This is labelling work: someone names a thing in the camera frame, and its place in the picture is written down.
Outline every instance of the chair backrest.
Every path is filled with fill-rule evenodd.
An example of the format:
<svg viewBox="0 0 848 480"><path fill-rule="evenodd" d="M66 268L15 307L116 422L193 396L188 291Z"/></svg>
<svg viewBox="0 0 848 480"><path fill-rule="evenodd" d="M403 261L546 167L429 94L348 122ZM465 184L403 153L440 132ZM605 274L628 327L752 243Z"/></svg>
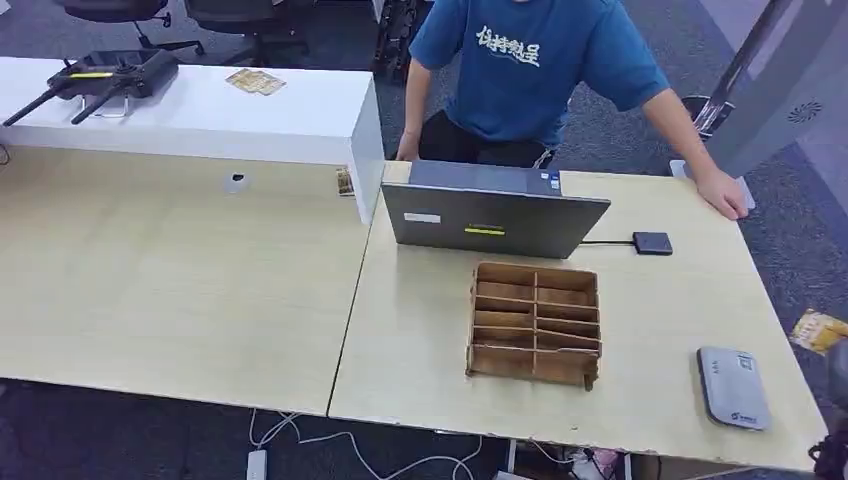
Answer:
<svg viewBox="0 0 848 480"><path fill-rule="evenodd" d="M198 23L248 23L275 17L273 0L185 0L188 16Z"/></svg>
<svg viewBox="0 0 848 480"><path fill-rule="evenodd" d="M167 0L53 0L74 17L94 22L149 20Z"/></svg>

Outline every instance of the floor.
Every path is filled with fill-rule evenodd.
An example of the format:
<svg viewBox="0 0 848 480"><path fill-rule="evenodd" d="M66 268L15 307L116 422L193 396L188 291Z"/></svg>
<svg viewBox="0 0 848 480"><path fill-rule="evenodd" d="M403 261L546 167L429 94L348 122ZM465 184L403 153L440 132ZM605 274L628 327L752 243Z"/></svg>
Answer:
<svg viewBox="0 0 848 480"><path fill-rule="evenodd" d="M756 12L755 0L745 1L754 3L740 12ZM726 37L721 22L712 17L722 8L735 9L742 0L622 2L681 95L707 92L715 85L738 40ZM0 55L59 58L136 46L134 32L126 25L77 21L48 0L9 3L11 10L0 15ZM180 3L171 2L172 28L145 29L157 41L200 39L206 44L207 57L196 58L189 50L180 54L184 61L215 63L243 46L239 37L198 29L185 18ZM366 2L320 2L309 18L294 22L311 43L312 55L283 65L367 69L376 32L369 17ZM438 73L430 111L444 104L456 76L455 64ZM387 152L396 149L403 128L402 95L400 87L378 84ZM747 176L759 207L740 223L787 331L808 307L848 319L848 216L828 188L834 180L823 180L808 154L792 145ZM638 112L619 114L581 87L572 103L567 143L555 166L665 175L672 157ZM796 354L825 418L832 422L837 412L827 399L822 359L801 350ZM0 479L231 479L244 473L247 409L21 382L6 385L8 391L0 396ZM268 414L262 420L272 418ZM355 431L363 455L382 475L423 456L462 456L476 446L472 437L321 418L303 419L301 429L310 436ZM478 479L491 478L504 448L500 440L484 442L483 454L472 462ZM271 479L371 478L345 440L296 446L290 431L271 446L269 463ZM433 462L399 478L449 478L451 469L447 463ZM790 476L797 477L767 471L734 475Z"/></svg>

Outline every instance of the metal pole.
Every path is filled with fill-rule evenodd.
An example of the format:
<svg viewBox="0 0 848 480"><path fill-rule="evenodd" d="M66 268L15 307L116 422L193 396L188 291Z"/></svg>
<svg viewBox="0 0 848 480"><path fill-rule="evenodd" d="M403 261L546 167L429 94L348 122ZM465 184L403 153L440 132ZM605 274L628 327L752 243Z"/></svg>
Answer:
<svg viewBox="0 0 848 480"><path fill-rule="evenodd" d="M769 0L769 3L763 9L763 13L760 14L760 18L757 19L757 23L754 24L754 28L751 29L751 33L745 38L742 47L733 57L733 61L730 62L730 66L724 72L724 75L721 76L713 94L695 118L695 128L699 132L712 133L710 129L713 122L719 118L725 108L730 92L733 91L739 77L757 56L766 38L790 3L792 3L792 0Z"/></svg>

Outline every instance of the black chair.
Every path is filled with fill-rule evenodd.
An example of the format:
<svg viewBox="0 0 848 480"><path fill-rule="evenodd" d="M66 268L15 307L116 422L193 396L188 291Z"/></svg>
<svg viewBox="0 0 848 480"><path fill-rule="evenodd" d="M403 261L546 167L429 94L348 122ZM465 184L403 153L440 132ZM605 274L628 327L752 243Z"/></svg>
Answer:
<svg viewBox="0 0 848 480"><path fill-rule="evenodd" d="M251 37L253 45L223 62L233 65L251 60L251 66L271 66L269 54L272 50L299 48L309 53L309 45L291 38L294 30L283 22L283 15L293 10L296 0L284 0L275 6L272 0L185 0L188 16L200 28L219 33L242 34ZM283 33L289 38L269 39L273 34Z"/></svg>
<svg viewBox="0 0 848 480"><path fill-rule="evenodd" d="M164 16L157 17L163 8L168 5L168 0L54 0L65 9L65 13L72 17L81 18L98 23L125 23L132 22L138 31L138 41L144 48L160 48L162 50L179 50L194 47L194 53L203 55L206 52L203 44L197 40L187 42L153 43L147 35L141 31L138 22L145 20L162 20L165 28L171 26L171 14L166 12Z"/></svg>

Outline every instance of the cardboard compartment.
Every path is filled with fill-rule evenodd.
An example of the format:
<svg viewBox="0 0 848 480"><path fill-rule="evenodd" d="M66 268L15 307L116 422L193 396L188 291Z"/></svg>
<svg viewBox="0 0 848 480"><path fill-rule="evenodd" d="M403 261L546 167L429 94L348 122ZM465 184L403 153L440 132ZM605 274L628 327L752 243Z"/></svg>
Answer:
<svg viewBox="0 0 848 480"><path fill-rule="evenodd" d="M474 311L475 327L520 327L533 330L532 313Z"/></svg>
<svg viewBox="0 0 848 480"><path fill-rule="evenodd" d="M576 305L551 305L539 301L536 315L558 320L598 323L598 309Z"/></svg>
<svg viewBox="0 0 848 480"><path fill-rule="evenodd" d="M512 300L507 298L474 298L474 310L483 312L533 313L533 300Z"/></svg>
<svg viewBox="0 0 848 480"><path fill-rule="evenodd" d="M559 350L563 348L579 348L583 350L600 351L601 341L596 338L580 337L568 333L536 330L537 347L540 350Z"/></svg>
<svg viewBox="0 0 848 480"><path fill-rule="evenodd" d="M537 273L536 288L540 302L598 306L597 277L591 272L541 270Z"/></svg>
<svg viewBox="0 0 848 480"><path fill-rule="evenodd" d="M601 356L594 273L484 262L471 295L467 374L592 389Z"/></svg>
<svg viewBox="0 0 848 480"><path fill-rule="evenodd" d="M533 373L533 350L472 345L468 349L468 370L505 377L527 378Z"/></svg>
<svg viewBox="0 0 848 480"><path fill-rule="evenodd" d="M483 297L533 300L533 286L509 283L477 282L477 295Z"/></svg>
<svg viewBox="0 0 848 480"><path fill-rule="evenodd" d="M592 390L598 378L598 354L588 351L536 352L535 376Z"/></svg>
<svg viewBox="0 0 848 480"><path fill-rule="evenodd" d="M515 347L532 350L535 345L532 328L474 326L474 345Z"/></svg>
<svg viewBox="0 0 848 480"><path fill-rule="evenodd" d="M549 332L569 333L580 337L600 338L601 327L596 322L580 322L577 320L560 320L557 318L536 318L536 327Z"/></svg>

